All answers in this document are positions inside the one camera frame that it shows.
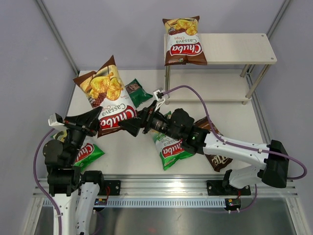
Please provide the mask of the brown Chuba bag front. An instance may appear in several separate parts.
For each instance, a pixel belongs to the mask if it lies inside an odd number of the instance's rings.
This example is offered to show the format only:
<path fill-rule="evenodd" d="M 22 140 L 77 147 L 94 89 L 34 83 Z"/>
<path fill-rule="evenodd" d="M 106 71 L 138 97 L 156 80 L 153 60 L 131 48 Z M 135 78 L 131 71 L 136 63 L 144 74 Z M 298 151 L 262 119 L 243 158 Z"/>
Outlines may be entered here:
<path fill-rule="evenodd" d="M 165 65 L 207 65 L 198 35 L 200 16 L 163 19 L 166 29 Z"/>

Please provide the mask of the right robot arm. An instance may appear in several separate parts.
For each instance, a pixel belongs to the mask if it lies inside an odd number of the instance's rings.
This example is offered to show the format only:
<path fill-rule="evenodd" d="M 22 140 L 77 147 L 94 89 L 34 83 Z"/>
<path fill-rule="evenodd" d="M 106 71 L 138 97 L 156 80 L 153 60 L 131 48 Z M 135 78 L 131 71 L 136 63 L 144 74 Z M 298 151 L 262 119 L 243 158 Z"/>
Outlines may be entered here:
<path fill-rule="evenodd" d="M 166 117 L 149 106 L 139 111 L 136 117 L 122 120 L 119 126 L 137 136 L 150 130 L 160 132 L 181 141 L 182 148 L 192 154 L 220 155 L 249 166 L 239 170 L 228 170 L 224 174 L 219 193 L 233 194 L 246 186 L 262 182 L 273 188 L 287 186 L 289 160 L 280 141 L 272 140 L 269 145 L 236 141 L 214 135 L 212 131 L 197 127 L 194 119 L 182 108 L 175 109 Z"/>

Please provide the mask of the brown Chuba bag back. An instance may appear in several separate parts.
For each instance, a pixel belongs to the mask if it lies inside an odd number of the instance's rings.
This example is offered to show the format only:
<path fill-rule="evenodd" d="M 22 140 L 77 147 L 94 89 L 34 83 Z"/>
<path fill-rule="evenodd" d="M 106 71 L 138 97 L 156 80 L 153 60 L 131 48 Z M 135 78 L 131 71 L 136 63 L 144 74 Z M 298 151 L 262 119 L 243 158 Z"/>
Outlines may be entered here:
<path fill-rule="evenodd" d="M 119 75 L 113 56 L 98 70 L 73 79 L 93 108 L 102 107 L 98 137 L 121 130 L 119 122 L 134 118 L 135 105 Z"/>

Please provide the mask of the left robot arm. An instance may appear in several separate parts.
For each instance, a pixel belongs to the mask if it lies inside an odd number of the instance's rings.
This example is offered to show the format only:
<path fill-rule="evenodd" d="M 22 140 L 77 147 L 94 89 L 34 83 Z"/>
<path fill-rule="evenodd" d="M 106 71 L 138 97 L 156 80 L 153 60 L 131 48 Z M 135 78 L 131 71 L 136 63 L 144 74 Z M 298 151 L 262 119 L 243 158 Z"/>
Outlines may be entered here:
<path fill-rule="evenodd" d="M 101 111 L 99 106 L 71 117 L 54 113 L 48 119 L 50 127 L 67 134 L 64 141 L 52 139 L 43 147 L 56 235 L 88 235 L 95 199 L 105 191 L 101 171 L 82 174 L 81 168 L 74 164 L 86 137 L 97 134 Z"/>

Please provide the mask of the brown Kettle chips bag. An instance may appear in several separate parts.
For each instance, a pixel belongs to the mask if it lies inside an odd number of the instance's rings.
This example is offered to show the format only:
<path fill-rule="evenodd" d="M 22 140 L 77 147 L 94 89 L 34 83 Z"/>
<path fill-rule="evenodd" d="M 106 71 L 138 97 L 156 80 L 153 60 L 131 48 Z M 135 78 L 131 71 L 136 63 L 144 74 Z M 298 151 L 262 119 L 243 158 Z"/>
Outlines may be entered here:
<path fill-rule="evenodd" d="M 212 128 L 207 120 L 207 117 L 203 117 L 195 122 L 195 125 L 199 128 L 212 131 Z M 205 154 L 206 158 L 210 162 L 211 166 L 213 167 L 215 172 L 220 172 L 221 169 L 226 168 L 229 164 L 232 163 L 233 159 L 221 156 L 221 155 L 208 155 Z"/>

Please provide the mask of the brown chuba bag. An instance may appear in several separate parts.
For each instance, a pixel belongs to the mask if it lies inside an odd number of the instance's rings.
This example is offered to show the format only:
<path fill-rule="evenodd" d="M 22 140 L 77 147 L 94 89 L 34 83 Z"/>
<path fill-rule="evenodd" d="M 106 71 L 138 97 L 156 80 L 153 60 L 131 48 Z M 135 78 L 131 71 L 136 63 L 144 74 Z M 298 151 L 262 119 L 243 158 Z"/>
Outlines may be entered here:
<path fill-rule="evenodd" d="M 166 29 L 165 65 L 207 65 L 198 35 L 200 16 L 163 19 Z"/>
<path fill-rule="evenodd" d="M 73 79 L 93 108 L 102 107 L 98 137 L 121 130 L 119 122 L 134 118 L 135 105 L 119 75 L 113 56 L 98 70 Z"/>

